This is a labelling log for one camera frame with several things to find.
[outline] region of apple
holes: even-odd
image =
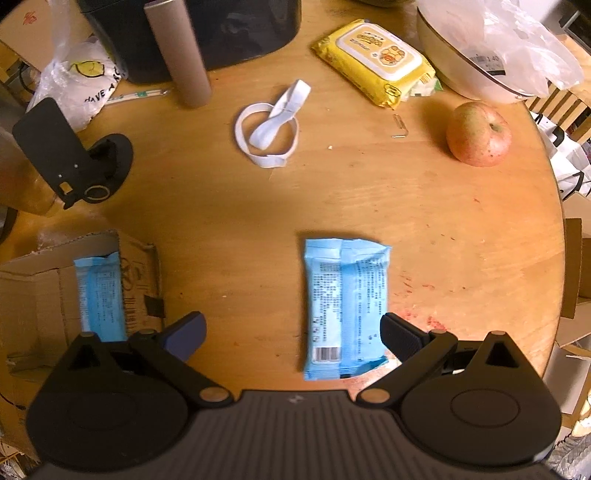
[[[474,167],[501,163],[511,146],[511,130],[503,117],[482,102],[468,102],[452,113],[447,145],[461,162]]]

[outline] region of cardboard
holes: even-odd
[[[544,382],[563,412],[564,436],[579,428],[591,390],[591,201],[575,193],[563,212],[563,303]]]
[[[556,342],[569,345],[591,333],[591,201],[575,193],[563,202],[564,293]]]
[[[70,0],[70,44],[92,33],[76,0]],[[0,41],[40,72],[53,59],[51,8],[47,0],[24,0],[0,22]]]
[[[151,307],[160,298],[155,248],[116,231],[86,235],[0,265],[0,338],[12,375],[43,382],[48,367],[81,331],[74,259],[115,251],[128,335],[142,328],[162,329],[163,315],[154,316]]]

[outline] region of blue snack package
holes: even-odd
[[[103,342],[127,340],[119,252],[79,258],[74,266],[82,331],[97,333]]]
[[[387,311],[390,250],[361,239],[306,240],[306,380],[355,377],[387,361],[379,323]]]

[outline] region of cardboard tube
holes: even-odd
[[[193,108],[208,103],[212,88],[184,0],[155,0],[144,11],[184,103]]]

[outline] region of plastic bag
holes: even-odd
[[[309,331],[306,380],[355,377],[387,361],[390,247],[367,240],[306,240]]]
[[[49,4],[54,58],[41,72],[28,110],[52,97],[74,131],[80,131],[103,108],[121,75],[98,39],[70,45],[69,0],[49,0]]]
[[[583,147],[571,140],[564,130],[541,113],[530,113],[538,125],[538,130],[544,141],[546,153],[558,184],[560,199],[564,201],[575,192],[589,197],[591,194],[591,165]]]
[[[418,0],[431,26],[462,54],[529,95],[548,96],[548,80],[568,89],[584,79],[571,52],[510,0]]]

